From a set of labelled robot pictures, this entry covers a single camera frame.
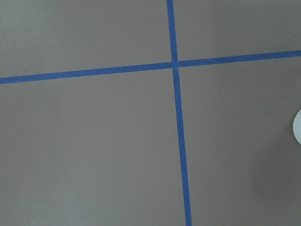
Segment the white mug with handle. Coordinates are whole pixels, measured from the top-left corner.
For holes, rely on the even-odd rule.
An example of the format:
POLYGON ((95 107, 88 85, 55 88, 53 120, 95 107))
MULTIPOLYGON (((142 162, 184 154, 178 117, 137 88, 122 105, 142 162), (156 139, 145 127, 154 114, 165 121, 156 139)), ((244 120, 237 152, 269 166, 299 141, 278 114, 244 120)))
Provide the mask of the white mug with handle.
POLYGON ((301 144, 301 110, 299 110, 294 117, 293 134, 296 141, 301 144))

